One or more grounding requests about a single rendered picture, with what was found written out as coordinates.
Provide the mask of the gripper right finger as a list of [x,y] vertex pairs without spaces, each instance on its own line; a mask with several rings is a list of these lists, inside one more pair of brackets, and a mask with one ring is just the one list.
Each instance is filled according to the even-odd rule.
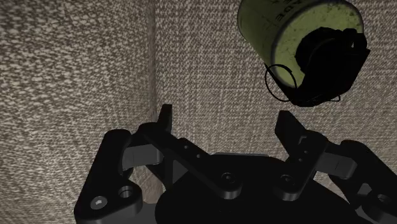
[[288,153],[274,193],[281,200],[298,199],[315,173],[327,174],[344,195],[343,201],[373,224],[397,224],[397,174],[365,144],[331,142],[306,129],[294,115],[281,110],[275,134]]

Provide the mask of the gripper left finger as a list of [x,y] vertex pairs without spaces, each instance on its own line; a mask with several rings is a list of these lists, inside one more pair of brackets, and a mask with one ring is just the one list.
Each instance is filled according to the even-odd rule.
[[[222,156],[211,156],[172,130],[172,105],[135,133],[105,133],[74,207],[76,224],[183,224],[213,218],[241,195],[243,183]],[[147,167],[166,187],[156,203],[143,200],[129,177]]]

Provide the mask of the green canister with black top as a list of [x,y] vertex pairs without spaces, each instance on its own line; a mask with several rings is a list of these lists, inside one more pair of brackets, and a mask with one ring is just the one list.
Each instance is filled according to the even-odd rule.
[[238,30],[299,107],[338,102],[370,49],[361,13],[347,0],[241,0]]

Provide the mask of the beige woven fabric sofa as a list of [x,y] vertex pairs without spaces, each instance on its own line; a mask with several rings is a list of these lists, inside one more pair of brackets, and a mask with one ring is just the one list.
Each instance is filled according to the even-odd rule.
[[104,134],[173,106],[172,132],[209,153],[286,158],[281,109],[397,173],[397,0],[349,0],[370,54],[340,102],[282,102],[240,35],[240,0],[0,0],[0,224],[76,224]]

